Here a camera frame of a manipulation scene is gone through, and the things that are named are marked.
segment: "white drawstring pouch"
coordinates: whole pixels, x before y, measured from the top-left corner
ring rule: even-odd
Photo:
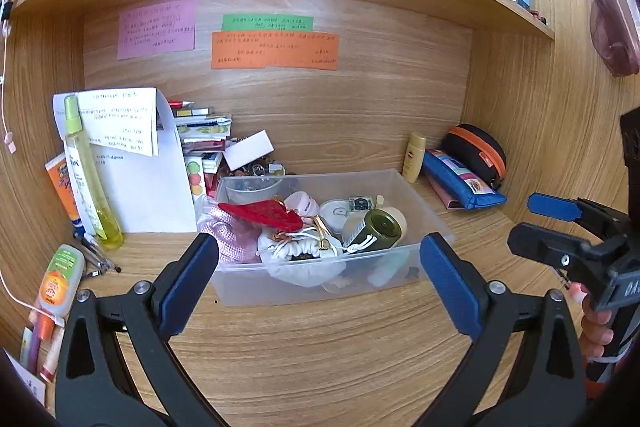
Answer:
[[[258,255],[269,275],[275,279],[304,288],[313,288],[337,277],[347,267],[347,263],[340,260],[342,245],[335,237],[327,237],[333,248],[319,250],[316,230],[303,229],[304,233],[313,237],[300,234],[300,238],[292,238],[293,240],[286,244],[274,241],[271,238],[274,232],[275,229],[263,227],[257,244]],[[291,261],[292,257],[301,253],[309,253],[316,259]]]

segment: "transparent container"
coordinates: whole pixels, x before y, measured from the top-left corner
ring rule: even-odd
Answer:
[[[283,264],[218,264],[211,282],[226,306],[277,305],[359,295],[427,280],[420,265],[420,241],[440,232],[452,245],[454,236],[429,205],[395,170],[274,176],[277,195],[287,198],[304,190],[318,204],[328,200],[377,195],[386,206],[398,208],[407,231],[393,248],[332,259],[289,261]],[[245,186],[247,178],[223,178],[216,198],[233,203],[229,195]]]

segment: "human hand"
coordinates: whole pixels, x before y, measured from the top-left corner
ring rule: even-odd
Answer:
[[[587,295],[582,301],[582,334],[580,335],[580,352],[587,359],[597,359],[604,354],[604,346],[613,340],[613,330],[606,324],[611,320],[612,312],[595,312],[591,309],[591,296]]]

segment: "metal screw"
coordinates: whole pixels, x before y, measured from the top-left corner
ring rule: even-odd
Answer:
[[[151,288],[151,283],[149,281],[138,281],[133,285],[133,292],[138,295],[144,295]]]
[[[556,302],[562,302],[562,300],[564,299],[564,295],[562,295],[562,292],[560,290],[556,290],[555,288],[549,292],[549,296]]]
[[[502,295],[507,291],[507,286],[505,286],[500,281],[491,281],[489,283],[489,291],[491,293],[495,293],[496,295]]]
[[[76,299],[78,299],[78,302],[84,302],[86,301],[89,297],[91,296],[91,292],[89,290],[80,290],[77,294],[76,294]]]

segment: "green sticky note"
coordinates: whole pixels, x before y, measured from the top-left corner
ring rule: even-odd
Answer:
[[[222,31],[283,30],[310,32],[314,18],[302,15],[269,13],[230,13],[222,16]]]

